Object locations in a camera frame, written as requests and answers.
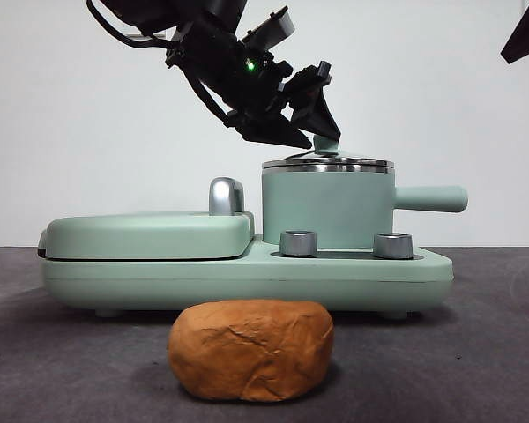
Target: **gray table surface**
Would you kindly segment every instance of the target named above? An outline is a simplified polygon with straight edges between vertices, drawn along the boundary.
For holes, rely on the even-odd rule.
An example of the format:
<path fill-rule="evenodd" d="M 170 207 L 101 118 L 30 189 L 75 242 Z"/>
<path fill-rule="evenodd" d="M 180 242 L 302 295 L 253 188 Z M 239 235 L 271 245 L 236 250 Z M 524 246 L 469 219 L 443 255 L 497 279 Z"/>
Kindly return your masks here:
<path fill-rule="evenodd" d="M 529 422 L 529 248 L 432 250 L 456 275 L 441 307 L 401 323 L 333 313 L 324 383 L 248 404 L 180 388 L 176 312 L 98 319 L 48 295 L 35 249 L 0 248 L 0 422 Z"/>

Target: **white backdrop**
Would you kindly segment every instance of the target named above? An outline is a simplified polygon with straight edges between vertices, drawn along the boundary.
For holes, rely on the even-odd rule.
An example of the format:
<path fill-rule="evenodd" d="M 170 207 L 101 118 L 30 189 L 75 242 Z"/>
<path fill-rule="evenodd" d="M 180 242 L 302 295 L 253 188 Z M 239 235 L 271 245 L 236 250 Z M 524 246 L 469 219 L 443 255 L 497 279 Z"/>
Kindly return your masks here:
<path fill-rule="evenodd" d="M 399 185 L 469 191 L 464 213 L 397 211 L 397 230 L 529 245 L 529 58 L 499 56 L 520 0 L 250 0 L 239 33 L 285 3 L 296 32 L 273 53 L 332 63 L 341 147 L 394 161 Z M 104 33 L 84 1 L 0 0 L 0 246 L 35 245 L 66 216 L 206 210 L 221 175 L 260 227 L 261 163 L 299 151 L 242 141 L 163 61 Z"/>

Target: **mint green pot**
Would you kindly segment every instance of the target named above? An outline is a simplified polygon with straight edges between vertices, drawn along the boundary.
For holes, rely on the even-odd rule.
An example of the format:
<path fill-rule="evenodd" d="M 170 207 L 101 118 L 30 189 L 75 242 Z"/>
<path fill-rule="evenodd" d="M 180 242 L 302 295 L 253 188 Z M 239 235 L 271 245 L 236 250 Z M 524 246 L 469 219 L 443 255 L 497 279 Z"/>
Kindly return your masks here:
<path fill-rule="evenodd" d="M 394 209 L 461 212 L 461 187 L 396 188 L 393 163 L 306 153 L 263 164 L 263 239 L 286 230 L 317 233 L 323 249 L 372 248 L 393 231 Z"/>

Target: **black cable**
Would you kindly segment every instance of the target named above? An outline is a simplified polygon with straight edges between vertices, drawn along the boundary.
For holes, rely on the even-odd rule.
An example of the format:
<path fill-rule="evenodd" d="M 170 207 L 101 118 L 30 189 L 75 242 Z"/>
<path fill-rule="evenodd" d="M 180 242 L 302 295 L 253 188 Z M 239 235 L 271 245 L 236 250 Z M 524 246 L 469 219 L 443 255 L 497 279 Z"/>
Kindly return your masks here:
<path fill-rule="evenodd" d="M 104 28 L 110 35 L 112 35 L 117 40 L 121 41 L 123 44 L 133 47 L 133 48 L 150 48 L 150 47 L 158 47 L 158 48 L 174 48 L 178 45 L 177 42 L 172 42 L 168 40 L 160 40 L 156 37 L 153 37 L 151 40 L 148 41 L 137 41 L 132 40 L 129 37 L 126 37 L 119 31 L 117 31 L 113 26 L 109 24 L 109 22 L 106 21 L 106 19 L 102 16 L 102 14 L 96 9 L 94 6 L 92 0 L 86 0 L 86 6 L 88 7 L 88 10 L 92 13 L 92 16 L 98 21 L 98 23 Z"/>
<path fill-rule="evenodd" d="M 212 112 L 218 119 L 222 122 L 225 122 L 227 119 L 226 113 L 221 109 L 220 105 L 216 103 L 211 94 L 205 89 L 204 85 L 200 80 L 194 75 L 194 72 L 190 71 L 184 65 L 180 66 L 181 70 L 184 72 L 184 76 L 188 80 L 190 87 L 194 90 L 194 93 L 197 97 L 205 104 L 205 106 Z"/>

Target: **chrome handle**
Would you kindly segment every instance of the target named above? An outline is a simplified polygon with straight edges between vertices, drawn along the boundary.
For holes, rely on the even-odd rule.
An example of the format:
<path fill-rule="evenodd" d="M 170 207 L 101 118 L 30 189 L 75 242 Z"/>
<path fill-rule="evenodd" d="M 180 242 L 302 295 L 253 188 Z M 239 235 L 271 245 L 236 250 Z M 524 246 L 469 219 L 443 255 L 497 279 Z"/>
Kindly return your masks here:
<path fill-rule="evenodd" d="M 210 216 L 234 216 L 244 211 L 241 183 L 232 178 L 215 178 L 210 184 Z"/>

